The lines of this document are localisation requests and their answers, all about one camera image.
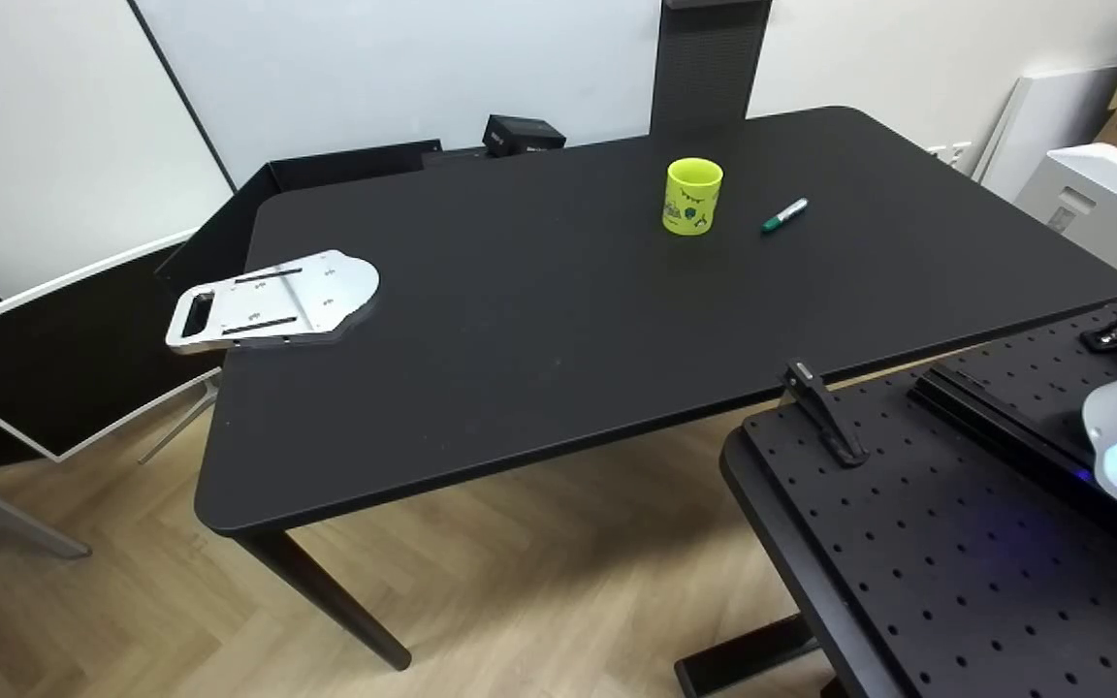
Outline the green marker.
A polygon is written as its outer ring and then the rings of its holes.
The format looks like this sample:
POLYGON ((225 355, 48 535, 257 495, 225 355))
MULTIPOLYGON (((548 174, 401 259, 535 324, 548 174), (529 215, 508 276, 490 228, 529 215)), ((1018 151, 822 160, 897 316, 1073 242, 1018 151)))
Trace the green marker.
POLYGON ((771 237, 771 232, 778 232, 782 226, 791 226, 798 214, 807 214, 807 199, 795 199, 795 200, 789 200, 778 214, 771 214, 765 226, 759 226, 759 232, 765 237, 771 237))

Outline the yellow-green cup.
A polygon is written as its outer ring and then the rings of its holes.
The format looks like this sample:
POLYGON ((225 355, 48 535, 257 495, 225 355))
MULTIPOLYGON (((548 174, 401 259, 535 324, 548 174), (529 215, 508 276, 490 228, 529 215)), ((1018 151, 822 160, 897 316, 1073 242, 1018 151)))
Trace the yellow-green cup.
POLYGON ((725 171, 712 160, 672 160, 663 183, 663 228, 676 237, 705 237, 719 215, 723 183, 725 171))

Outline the black table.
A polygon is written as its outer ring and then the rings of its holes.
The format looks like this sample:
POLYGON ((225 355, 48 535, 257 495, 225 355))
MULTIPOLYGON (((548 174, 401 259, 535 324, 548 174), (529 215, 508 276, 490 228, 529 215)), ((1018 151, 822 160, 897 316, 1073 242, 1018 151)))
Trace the black table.
POLYGON ((1117 298, 1108 263, 857 109, 261 205, 257 267, 322 249, 382 290, 329 337, 225 354, 194 510, 391 668, 410 650, 295 526, 768 399, 791 359, 855 376, 1117 298), (681 156, 725 171, 705 237, 663 228, 681 156))

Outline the small black box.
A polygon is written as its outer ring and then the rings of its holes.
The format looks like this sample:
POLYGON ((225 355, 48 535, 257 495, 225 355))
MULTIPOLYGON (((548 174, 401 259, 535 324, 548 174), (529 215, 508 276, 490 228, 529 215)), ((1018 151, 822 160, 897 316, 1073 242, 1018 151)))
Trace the small black box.
POLYGON ((566 134, 533 114, 490 114, 480 130, 490 156, 529 156, 529 151, 564 151, 566 134))

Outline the black clamp on cart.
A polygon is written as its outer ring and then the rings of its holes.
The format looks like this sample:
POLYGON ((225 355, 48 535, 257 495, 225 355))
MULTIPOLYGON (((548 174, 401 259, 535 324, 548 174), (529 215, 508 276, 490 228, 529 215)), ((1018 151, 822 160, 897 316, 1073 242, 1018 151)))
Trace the black clamp on cart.
POLYGON ((817 431, 822 447, 834 454, 842 467, 857 467, 866 454, 857 451, 855 434, 834 412, 834 399, 817 372, 812 372, 804 359, 789 365, 789 391, 795 407, 807 416, 807 422, 817 431))

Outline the black vertical pillar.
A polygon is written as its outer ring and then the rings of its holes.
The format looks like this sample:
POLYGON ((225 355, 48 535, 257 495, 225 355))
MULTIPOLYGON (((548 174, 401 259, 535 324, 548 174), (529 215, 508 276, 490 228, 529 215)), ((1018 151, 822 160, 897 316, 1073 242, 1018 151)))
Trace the black vertical pillar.
POLYGON ((650 130, 740 122, 771 0, 663 0, 650 130))

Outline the whiteboard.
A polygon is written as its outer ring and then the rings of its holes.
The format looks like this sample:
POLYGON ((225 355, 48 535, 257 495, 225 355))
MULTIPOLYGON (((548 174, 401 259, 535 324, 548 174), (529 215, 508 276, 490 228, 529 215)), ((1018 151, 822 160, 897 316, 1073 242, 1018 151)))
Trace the whiteboard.
POLYGON ((572 143, 644 134, 659 0, 127 0, 225 179, 406 139, 472 146, 490 114, 572 143))

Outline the black perforated breadboard cart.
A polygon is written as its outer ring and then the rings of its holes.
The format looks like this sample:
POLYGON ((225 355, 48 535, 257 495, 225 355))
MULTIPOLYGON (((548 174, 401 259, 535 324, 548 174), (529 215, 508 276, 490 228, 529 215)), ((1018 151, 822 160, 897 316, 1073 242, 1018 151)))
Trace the black perforated breadboard cart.
POLYGON ((1117 698, 1117 500, 1081 399, 1117 378, 1117 302, 834 395, 842 467, 798 407, 723 474, 798 610, 676 668, 705 698, 789 657, 822 698, 1117 698))

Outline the white leaning board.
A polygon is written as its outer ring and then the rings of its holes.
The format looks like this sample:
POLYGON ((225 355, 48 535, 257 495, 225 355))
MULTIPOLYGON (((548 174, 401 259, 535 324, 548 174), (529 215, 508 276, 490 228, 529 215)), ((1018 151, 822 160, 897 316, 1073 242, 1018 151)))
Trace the white leaning board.
POLYGON ((974 179, 998 199, 1018 199, 1046 151, 1098 134, 1112 93, 1117 65, 1021 74, 976 151, 974 179))

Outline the white box device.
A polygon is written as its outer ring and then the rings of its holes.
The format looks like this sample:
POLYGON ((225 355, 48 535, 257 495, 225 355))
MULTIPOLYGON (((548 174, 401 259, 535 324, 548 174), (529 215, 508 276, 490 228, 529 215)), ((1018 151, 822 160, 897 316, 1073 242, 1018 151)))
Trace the white box device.
POLYGON ((1117 267, 1117 146, 1055 146, 1025 183, 1018 205, 1050 232, 1117 267))

